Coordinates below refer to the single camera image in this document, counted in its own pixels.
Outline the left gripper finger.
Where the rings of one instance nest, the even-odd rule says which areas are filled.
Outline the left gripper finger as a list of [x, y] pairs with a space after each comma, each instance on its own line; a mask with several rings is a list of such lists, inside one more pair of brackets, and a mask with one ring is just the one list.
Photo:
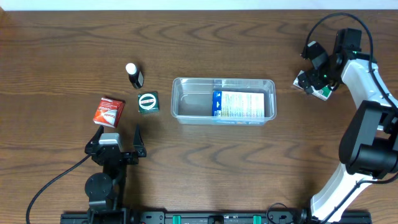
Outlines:
[[135, 150], [144, 150], [144, 143], [141, 137], [141, 132], [138, 124], [136, 125], [136, 130], [134, 133], [133, 146]]
[[94, 136], [90, 139], [90, 146], [95, 146], [99, 144], [100, 137], [103, 133], [104, 133], [104, 127], [101, 125], [94, 134]]

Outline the white green medicine box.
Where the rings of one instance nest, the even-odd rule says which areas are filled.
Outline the white green medicine box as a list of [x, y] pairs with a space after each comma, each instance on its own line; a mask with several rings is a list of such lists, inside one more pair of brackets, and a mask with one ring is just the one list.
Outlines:
[[293, 86], [296, 88], [303, 90], [306, 94], [313, 95], [323, 101], [326, 101], [329, 99], [329, 97], [332, 94], [332, 91], [328, 88], [328, 86], [324, 86], [320, 90], [316, 90], [313, 86], [308, 85], [308, 82], [304, 80], [305, 75], [304, 71], [301, 70], [297, 77], [295, 78], [293, 82]]

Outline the red white Panadol box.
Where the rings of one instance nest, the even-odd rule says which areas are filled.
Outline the red white Panadol box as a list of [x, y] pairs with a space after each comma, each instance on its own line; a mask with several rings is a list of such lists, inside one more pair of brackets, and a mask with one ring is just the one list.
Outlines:
[[102, 97], [93, 117], [93, 122], [95, 124], [116, 128], [124, 105], [125, 102], [123, 101]]

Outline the dark green square box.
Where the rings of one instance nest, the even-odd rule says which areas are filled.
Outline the dark green square box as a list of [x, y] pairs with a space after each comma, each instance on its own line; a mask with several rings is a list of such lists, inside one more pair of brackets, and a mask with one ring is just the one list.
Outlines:
[[141, 114], [156, 113], [159, 111], [159, 99], [157, 92], [138, 94], [138, 108]]

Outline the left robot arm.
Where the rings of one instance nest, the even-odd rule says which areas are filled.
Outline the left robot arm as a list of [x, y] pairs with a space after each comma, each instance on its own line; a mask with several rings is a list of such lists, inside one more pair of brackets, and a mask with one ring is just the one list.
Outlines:
[[116, 210], [122, 204], [127, 166], [138, 164], [139, 158], [147, 155], [139, 126], [136, 126], [134, 133], [134, 150], [123, 152], [122, 148], [120, 135], [105, 133], [103, 126], [85, 146], [85, 153], [103, 168], [102, 172], [89, 177], [85, 184], [89, 211]]

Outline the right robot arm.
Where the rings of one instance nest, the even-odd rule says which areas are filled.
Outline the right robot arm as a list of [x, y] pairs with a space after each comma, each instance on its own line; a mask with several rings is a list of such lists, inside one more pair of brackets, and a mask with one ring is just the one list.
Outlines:
[[340, 29], [329, 55], [306, 41], [302, 57], [313, 67], [295, 84], [308, 94], [348, 87], [356, 106], [340, 141], [340, 163], [326, 185], [310, 199], [304, 223], [362, 223], [367, 215], [349, 215], [347, 207], [367, 187], [397, 179], [397, 100], [391, 96], [372, 53], [361, 50], [361, 31]]

